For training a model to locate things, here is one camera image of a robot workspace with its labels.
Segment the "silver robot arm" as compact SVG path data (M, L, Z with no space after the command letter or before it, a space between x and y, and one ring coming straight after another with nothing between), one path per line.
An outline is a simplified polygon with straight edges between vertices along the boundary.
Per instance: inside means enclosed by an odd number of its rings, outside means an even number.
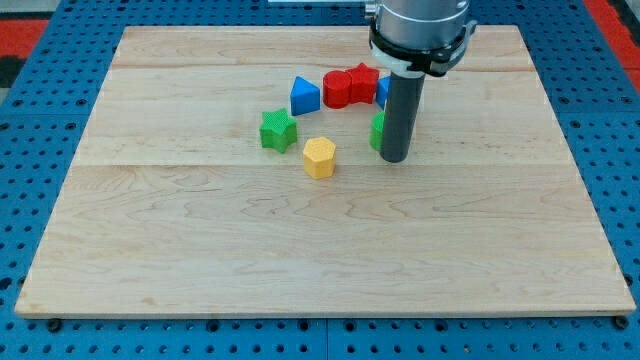
M374 32L389 43L414 50L451 44L470 8L469 0L379 0L374 4Z

